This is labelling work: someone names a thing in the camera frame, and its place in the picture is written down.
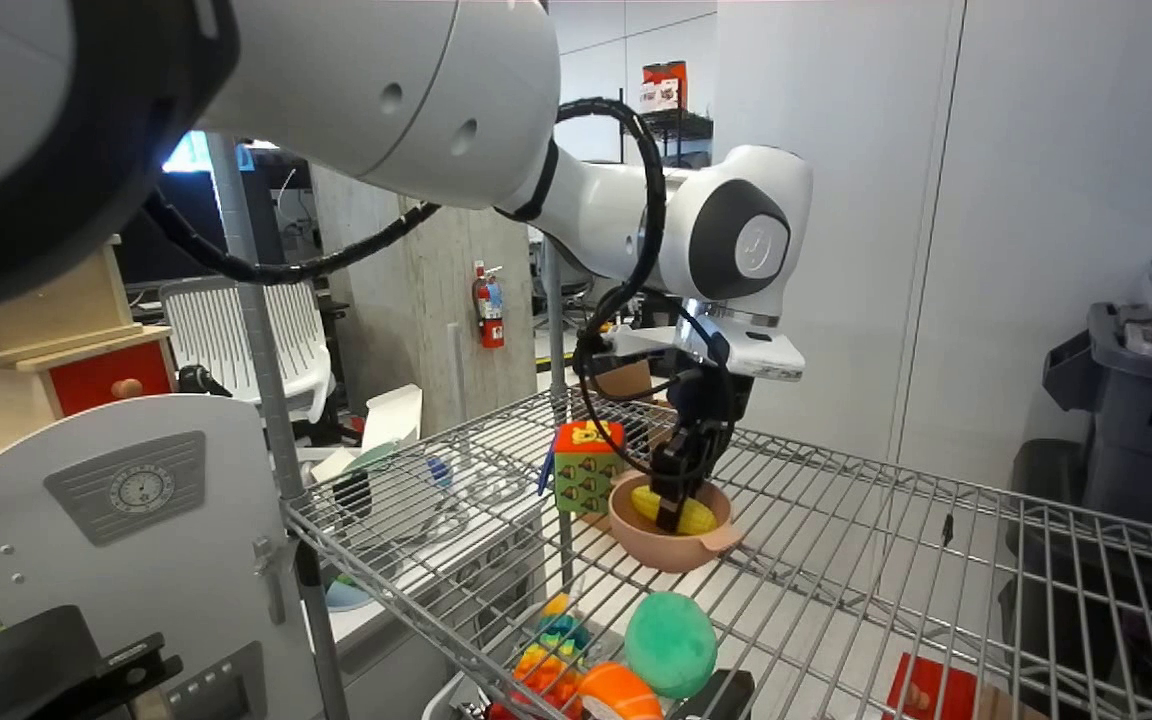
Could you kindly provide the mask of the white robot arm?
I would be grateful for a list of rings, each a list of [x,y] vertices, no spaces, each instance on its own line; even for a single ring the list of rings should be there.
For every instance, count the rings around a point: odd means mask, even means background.
[[[671,298],[667,342],[731,380],[792,380],[780,332],[812,174],[738,146],[703,170],[579,160],[577,117],[640,131],[616,96],[560,94],[538,0],[0,0],[0,303],[154,200],[190,131],[273,141],[408,198],[560,240],[616,300]]]

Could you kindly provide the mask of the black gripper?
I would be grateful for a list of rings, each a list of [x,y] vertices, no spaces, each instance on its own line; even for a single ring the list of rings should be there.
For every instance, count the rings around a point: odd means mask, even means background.
[[[750,380],[710,363],[683,363],[667,383],[677,425],[662,450],[652,454],[652,474],[701,487],[728,454],[737,425],[749,412]]]

